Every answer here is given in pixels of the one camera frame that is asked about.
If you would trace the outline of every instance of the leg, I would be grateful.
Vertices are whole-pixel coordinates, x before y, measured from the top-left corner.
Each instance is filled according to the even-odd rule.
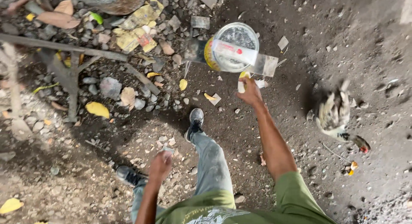
[[[134,223],[136,221],[137,213],[139,211],[140,204],[142,203],[143,189],[145,188],[145,186],[146,186],[146,182],[144,182],[144,180],[141,180],[141,181],[138,182],[136,187],[134,187],[134,189],[133,189],[134,200],[133,200],[133,205],[131,207],[131,212],[130,212],[132,223]],[[156,216],[159,213],[161,213],[163,210],[165,210],[165,209],[160,207],[160,206],[157,206]]]
[[[232,180],[223,149],[201,128],[203,111],[199,108],[193,109],[189,119],[190,127],[185,133],[185,138],[196,147],[199,154],[197,188],[194,195],[219,189],[233,193]]]

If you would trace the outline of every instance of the gray sneaker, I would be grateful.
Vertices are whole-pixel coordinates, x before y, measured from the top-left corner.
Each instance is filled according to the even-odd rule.
[[[203,111],[200,108],[195,108],[190,112],[189,120],[190,120],[190,127],[188,131],[185,133],[185,139],[187,142],[191,143],[190,141],[190,134],[196,132],[203,132],[202,125],[203,125]]]
[[[120,166],[116,170],[117,178],[125,184],[136,186],[140,180],[145,179],[142,174],[136,173],[133,169],[127,166]]]

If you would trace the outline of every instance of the green shirt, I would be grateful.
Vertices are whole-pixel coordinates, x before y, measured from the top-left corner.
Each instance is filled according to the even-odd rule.
[[[226,190],[193,196],[163,211],[158,224],[336,224],[316,204],[301,175],[288,172],[275,186],[276,210],[237,210],[234,196]]]

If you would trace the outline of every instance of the green leaf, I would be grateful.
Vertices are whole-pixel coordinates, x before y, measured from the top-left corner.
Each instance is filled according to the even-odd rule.
[[[103,18],[102,18],[99,14],[94,13],[94,12],[90,12],[90,16],[91,16],[94,20],[96,20],[98,24],[103,24]]]

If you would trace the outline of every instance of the person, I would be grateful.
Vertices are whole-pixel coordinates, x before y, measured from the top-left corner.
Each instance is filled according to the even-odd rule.
[[[131,211],[134,223],[336,224],[317,205],[297,172],[291,151],[276,128],[255,80],[239,80],[247,88],[245,93],[237,93],[237,96],[255,111],[267,170],[275,180],[275,211],[236,209],[223,150],[203,132],[203,112],[196,108],[190,113],[190,127],[185,133],[186,140],[195,146],[199,154],[197,187],[193,197],[168,209],[157,206],[160,186],[172,167],[169,151],[162,151],[155,156],[150,165],[147,183],[131,168],[121,166],[117,170],[117,176],[121,180],[135,186]]]

